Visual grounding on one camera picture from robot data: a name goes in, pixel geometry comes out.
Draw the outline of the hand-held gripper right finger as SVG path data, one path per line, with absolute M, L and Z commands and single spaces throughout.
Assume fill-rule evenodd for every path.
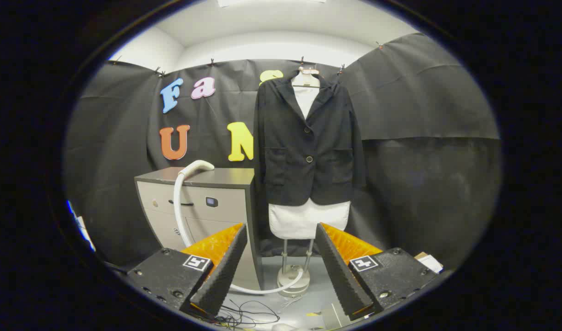
M 326 223 L 317 224 L 315 242 L 342 310 L 352 320 L 398 306 L 439 277 L 399 247 L 381 250 Z

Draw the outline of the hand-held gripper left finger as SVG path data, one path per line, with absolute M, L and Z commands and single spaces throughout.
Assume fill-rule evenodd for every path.
M 247 244 L 239 223 L 182 251 L 162 248 L 127 272 L 127 280 L 150 299 L 199 318 L 215 318 Z

